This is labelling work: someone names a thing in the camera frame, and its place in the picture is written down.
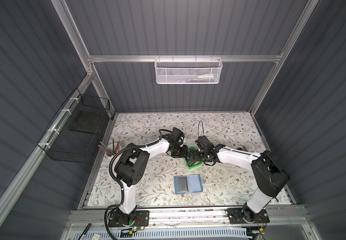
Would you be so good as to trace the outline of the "green plastic card tray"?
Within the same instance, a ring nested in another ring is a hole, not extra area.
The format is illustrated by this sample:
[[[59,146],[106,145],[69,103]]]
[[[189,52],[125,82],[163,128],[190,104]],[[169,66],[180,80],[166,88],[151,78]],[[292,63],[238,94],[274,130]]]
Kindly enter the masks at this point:
[[[200,152],[195,147],[188,148],[185,160],[189,169],[198,167],[202,164],[200,156]]]

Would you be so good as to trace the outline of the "blue leather card holder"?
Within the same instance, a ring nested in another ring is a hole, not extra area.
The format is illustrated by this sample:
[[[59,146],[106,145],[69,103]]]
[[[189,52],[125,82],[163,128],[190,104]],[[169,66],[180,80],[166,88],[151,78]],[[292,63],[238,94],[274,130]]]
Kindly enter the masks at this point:
[[[204,191],[204,187],[202,184],[202,179],[200,174],[196,175],[186,175],[187,181],[188,181],[188,191],[184,193],[178,193],[177,192],[177,186],[176,186],[176,179],[177,177],[181,176],[174,176],[174,185],[175,185],[175,194],[176,195],[184,195],[184,194],[195,194],[195,193],[201,193]]]

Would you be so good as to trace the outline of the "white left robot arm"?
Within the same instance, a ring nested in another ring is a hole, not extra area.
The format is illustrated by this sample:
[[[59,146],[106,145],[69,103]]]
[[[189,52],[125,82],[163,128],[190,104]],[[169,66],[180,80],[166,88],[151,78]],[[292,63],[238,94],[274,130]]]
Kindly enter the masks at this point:
[[[160,129],[158,132],[157,140],[145,145],[128,144],[110,160],[109,174],[121,189],[121,201],[117,209],[126,216],[136,210],[135,186],[142,179],[149,159],[164,153],[170,153],[173,158],[184,158],[187,155],[184,132],[178,128],[171,131]]]

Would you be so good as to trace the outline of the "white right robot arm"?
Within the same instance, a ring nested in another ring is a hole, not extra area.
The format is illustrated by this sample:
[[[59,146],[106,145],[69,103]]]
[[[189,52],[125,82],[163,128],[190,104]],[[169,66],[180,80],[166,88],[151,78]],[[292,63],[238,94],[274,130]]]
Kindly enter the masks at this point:
[[[246,220],[259,215],[291,179],[271,151],[251,153],[222,144],[214,146],[206,136],[199,137],[195,143],[199,147],[199,161],[206,165],[231,164],[253,172],[258,188],[241,211]]]

